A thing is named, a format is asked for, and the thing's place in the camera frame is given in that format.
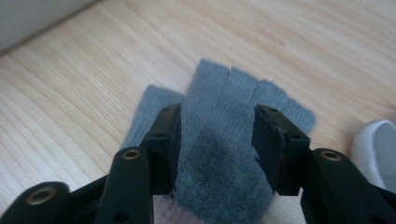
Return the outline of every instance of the folded cloth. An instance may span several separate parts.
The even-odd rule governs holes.
[[[182,142],[175,204],[182,209],[158,199],[156,223],[258,223],[272,191],[250,143],[254,106],[277,108],[306,133],[314,114],[272,82],[202,60],[184,100],[147,88],[122,148],[138,146],[161,108],[176,103],[182,103]]]

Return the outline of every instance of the table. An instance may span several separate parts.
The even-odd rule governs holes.
[[[0,214],[44,181],[108,172],[147,85],[185,92],[206,58],[270,79],[313,110],[312,148],[348,154],[396,120],[389,0],[102,1],[0,57]],[[276,197],[265,223],[304,223]]]

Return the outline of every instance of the wood grain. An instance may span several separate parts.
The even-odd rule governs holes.
[[[88,8],[0,58],[0,214],[40,182],[105,174],[147,85],[185,92],[201,58],[273,80],[316,113],[312,148],[347,153],[363,123],[396,120],[395,12],[387,0]],[[276,199],[263,222],[304,222],[299,206]]]

